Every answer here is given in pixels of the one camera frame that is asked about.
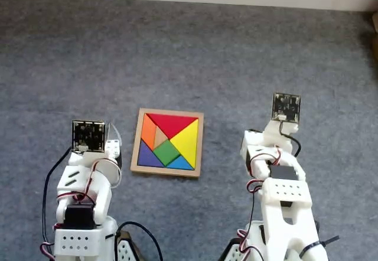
circuit board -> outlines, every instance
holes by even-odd
[[[299,123],[300,96],[275,93],[272,106],[272,120]]]
[[[104,152],[105,122],[72,120],[72,151]]]

yellow triangle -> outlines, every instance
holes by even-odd
[[[193,168],[195,168],[195,154],[197,152],[197,132],[198,119],[171,139],[171,143]]]

green square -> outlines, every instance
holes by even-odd
[[[169,140],[166,140],[160,144],[160,146],[154,150],[154,154],[159,158],[164,166],[167,166],[180,155],[175,146]]]

purple parallelogram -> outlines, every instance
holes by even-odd
[[[146,167],[164,167],[161,161],[159,161],[143,140],[141,140],[141,145],[139,147],[138,165],[144,165]]]

wooden frame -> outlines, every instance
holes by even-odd
[[[138,165],[138,155],[139,147],[141,144],[141,133],[143,118],[145,113],[157,113],[160,115],[178,115],[178,116],[189,116],[198,118],[198,133],[197,133],[197,150],[195,156],[195,170],[187,171],[182,169],[172,169],[172,168],[157,168],[157,167],[146,167]],[[203,138],[203,121],[204,114],[200,112],[180,112],[175,110],[163,110],[163,109],[143,109],[139,110],[138,123],[136,126],[134,148],[131,159],[131,171],[133,172],[143,172],[149,174],[163,174],[163,175],[178,175],[183,177],[196,177],[198,178],[201,173],[201,157],[202,157],[202,138]]]

